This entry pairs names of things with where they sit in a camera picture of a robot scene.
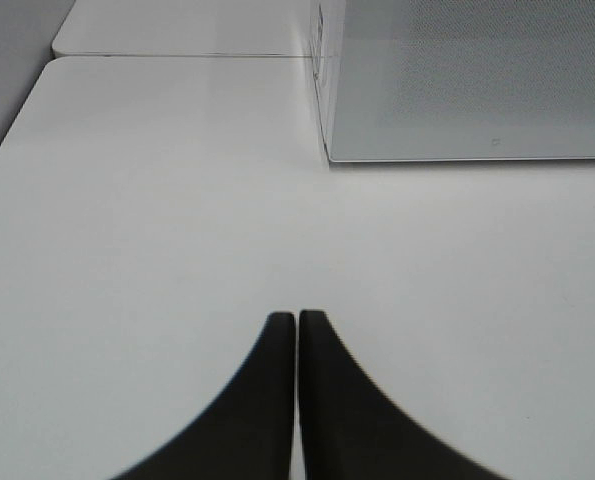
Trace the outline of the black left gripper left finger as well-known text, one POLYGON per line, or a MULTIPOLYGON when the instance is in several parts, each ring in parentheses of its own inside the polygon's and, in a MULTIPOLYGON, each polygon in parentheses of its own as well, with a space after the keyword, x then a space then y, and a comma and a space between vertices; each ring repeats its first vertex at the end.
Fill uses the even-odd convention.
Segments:
POLYGON ((295 412, 296 321, 275 312, 211 404, 120 479, 287 479, 295 412))

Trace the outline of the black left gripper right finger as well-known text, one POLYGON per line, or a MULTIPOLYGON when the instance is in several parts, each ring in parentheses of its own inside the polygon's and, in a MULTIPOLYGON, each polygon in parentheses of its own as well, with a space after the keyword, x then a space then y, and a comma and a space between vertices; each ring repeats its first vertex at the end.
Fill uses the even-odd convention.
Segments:
POLYGON ((309 479, 493 479, 401 411, 326 314, 299 315, 299 417, 309 479))

